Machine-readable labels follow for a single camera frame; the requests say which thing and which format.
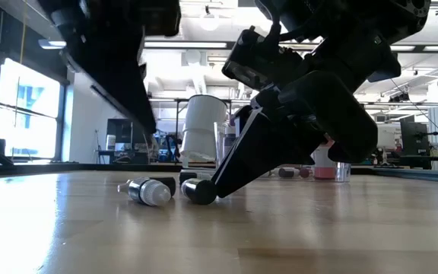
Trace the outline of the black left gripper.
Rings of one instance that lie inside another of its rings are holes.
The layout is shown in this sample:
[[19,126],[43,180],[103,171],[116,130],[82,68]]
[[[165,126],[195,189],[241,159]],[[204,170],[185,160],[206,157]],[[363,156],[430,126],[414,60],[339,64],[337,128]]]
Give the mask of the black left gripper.
[[38,0],[58,40],[44,49],[67,49],[68,60],[121,114],[156,132],[138,64],[143,50],[143,0]]

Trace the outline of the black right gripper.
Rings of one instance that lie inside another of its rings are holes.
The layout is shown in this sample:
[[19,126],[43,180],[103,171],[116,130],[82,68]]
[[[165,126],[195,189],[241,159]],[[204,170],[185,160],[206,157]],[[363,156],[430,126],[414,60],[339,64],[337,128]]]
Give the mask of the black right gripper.
[[[376,148],[376,124],[332,72],[313,71],[282,89],[260,91],[255,106],[246,105],[236,112],[236,129],[254,133],[243,133],[220,172],[215,185],[221,198],[282,164],[314,164],[311,154],[327,138],[334,142],[328,149],[333,161],[359,163]],[[252,152],[252,137],[259,135],[259,127],[266,126],[277,126],[280,136],[285,137],[270,146],[286,143],[282,154],[277,150],[278,155],[269,155],[269,160],[266,141],[261,140]]]

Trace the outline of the large red food coloring bottle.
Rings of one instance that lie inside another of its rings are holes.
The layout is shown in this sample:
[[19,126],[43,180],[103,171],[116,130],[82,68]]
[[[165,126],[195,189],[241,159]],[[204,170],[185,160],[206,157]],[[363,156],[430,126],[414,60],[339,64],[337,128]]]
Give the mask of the large red food coloring bottle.
[[327,142],[319,145],[319,147],[313,152],[314,165],[314,177],[317,180],[334,180],[335,179],[335,162],[328,156],[329,149],[332,143]]

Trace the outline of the black monitor screen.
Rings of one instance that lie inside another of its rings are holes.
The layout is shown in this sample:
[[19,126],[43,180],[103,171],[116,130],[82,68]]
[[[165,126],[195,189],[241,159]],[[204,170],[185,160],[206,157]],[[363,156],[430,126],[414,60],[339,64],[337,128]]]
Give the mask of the black monitor screen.
[[148,150],[145,131],[129,119],[108,119],[106,135],[113,136],[114,151],[145,153]]

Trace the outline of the white cylindrical cup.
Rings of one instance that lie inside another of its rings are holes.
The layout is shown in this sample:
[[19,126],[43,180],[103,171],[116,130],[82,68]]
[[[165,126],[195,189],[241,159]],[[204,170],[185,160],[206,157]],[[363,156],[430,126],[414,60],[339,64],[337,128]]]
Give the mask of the white cylindrical cup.
[[192,162],[216,160],[214,124],[226,118],[227,105],[217,97],[198,94],[189,98],[179,150],[184,167]]

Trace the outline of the long ceiling light strip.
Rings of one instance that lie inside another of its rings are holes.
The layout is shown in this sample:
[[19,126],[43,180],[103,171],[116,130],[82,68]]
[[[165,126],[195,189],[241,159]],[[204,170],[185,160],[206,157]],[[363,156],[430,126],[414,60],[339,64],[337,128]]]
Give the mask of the long ceiling light strip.
[[[63,49],[65,41],[39,40],[43,49]],[[314,50],[318,43],[281,43],[283,47],[289,47],[296,51],[306,52]],[[177,40],[146,41],[145,49],[232,49],[233,42],[187,42]],[[438,53],[438,45],[391,45],[391,49],[397,53]]]

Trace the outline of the white ceiling air vent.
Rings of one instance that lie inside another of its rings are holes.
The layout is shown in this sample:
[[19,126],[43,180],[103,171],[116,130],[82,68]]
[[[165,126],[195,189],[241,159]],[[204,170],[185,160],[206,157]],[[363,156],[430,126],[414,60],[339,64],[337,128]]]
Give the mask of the white ceiling air vent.
[[205,83],[205,67],[202,65],[202,53],[197,49],[188,49],[185,51],[184,57],[196,94],[206,94],[207,85]]

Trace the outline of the clear plastic bin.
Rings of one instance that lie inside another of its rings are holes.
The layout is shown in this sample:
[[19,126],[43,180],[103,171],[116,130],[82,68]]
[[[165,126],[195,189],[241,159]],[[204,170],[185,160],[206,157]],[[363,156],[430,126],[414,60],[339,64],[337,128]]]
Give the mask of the clear plastic bin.
[[[243,131],[243,132],[238,132],[236,134],[236,141],[233,145],[233,147],[231,148],[230,152],[228,153],[226,160],[222,160],[221,165],[217,168],[217,171],[215,172],[214,176],[211,178],[211,181],[213,181],[214,183],[216,183],[217,179],[219,178],[220,172],[223,170],[223,168],[225,167],[226,161],[229,158],[230,154],[232,152],[236,151],[236,147],[238,146],[238,144],[240,143],[240,139],[243,135],[243,133],[246,133],[247,135],[249,135],[250,133],[254,133],[254,132],[247,132],[247,131]],[[253,144],[252,144],[252,152],[256,152],[256,147],[259,147],[259,142],[262,141],[266,141],[266,148],[267,151],[265,152],[265,156],[266,159],[269,160],[269,155],[273,155],[273,156],[277,156],[277,150],[280,150],[280,154],[282,154],[282,151],[284,150],[284,146],[286,145],[286,143],[284,141],[281,141],[279,145],[273,145],[270,146],[269,144],[272,142],[275,142],[277,140],[280,139],[288,139],[289,135],[285,135],[282,132],[278,131],[278,127],[277,126],[266,126],[266,127],[259,127],[259,130],[256,132],[259,135],[258,136],[253,136],[252,140],[253,140]],[[278,176],[278,169],[280,167],[295,167],[297,169],[300,169],[301,167],[309,167],[313,170],[313,177],[312,178],[308,178],[308,179],[303,179],[300,176],[299,177],[295,177],[295,178],[280,178]],[[350,175],[351,175],[351,166],[349,164],[346,163],[339,163],[339,162],[335,162],[335,179],[334,180],[318,180],[318,181],[332,181],[332,182],[348,182],[350,179]],[[284,164],[284,165],[280,165],[274,169],[268,170],[266,171],[264,174],[262,174],[260,176],[260,178],[280,178],[280,179],[293,179],[293,180],[317,180],[314,177],[314,165],[298,165],[298,164]]]

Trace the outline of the large window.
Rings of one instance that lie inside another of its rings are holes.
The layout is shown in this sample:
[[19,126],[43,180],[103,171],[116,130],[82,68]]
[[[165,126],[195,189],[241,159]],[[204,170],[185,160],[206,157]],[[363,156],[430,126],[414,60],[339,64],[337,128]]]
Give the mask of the large window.
[[64,87],[18,62],[0,65],[0,144],[10,158],[57,155]]

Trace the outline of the black equipment stand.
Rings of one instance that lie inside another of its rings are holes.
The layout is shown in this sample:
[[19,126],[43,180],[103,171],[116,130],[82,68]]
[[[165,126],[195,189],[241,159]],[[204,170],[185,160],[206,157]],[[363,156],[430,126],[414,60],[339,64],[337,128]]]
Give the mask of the black equipment stand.
[[438,132],[428,132],[422,123],[402,120],[400,125],[402,153],[398,163],[410,168],[431,169],[438,156],[430,154],[429,136],[438,136]]

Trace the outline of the black aluminium table frame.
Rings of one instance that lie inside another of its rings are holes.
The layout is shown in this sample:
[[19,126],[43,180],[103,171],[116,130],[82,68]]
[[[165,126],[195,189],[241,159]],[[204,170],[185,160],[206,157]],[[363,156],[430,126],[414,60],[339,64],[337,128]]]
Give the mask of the black aluminium table frame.
[[[178,173],[183,169],[179,165],[140,165],[140,164],[79,164],[77,162],[59,162],[52,164],[14,164],[11,159],[0,153],[0,176],[28,174],[50,174],[70,171],[132,171],[132,172],[170,172]],[[380,167],[352,167],[352,175],[373,175],[400,177],[414,180],[438,181],[438,171],[410,170]]]

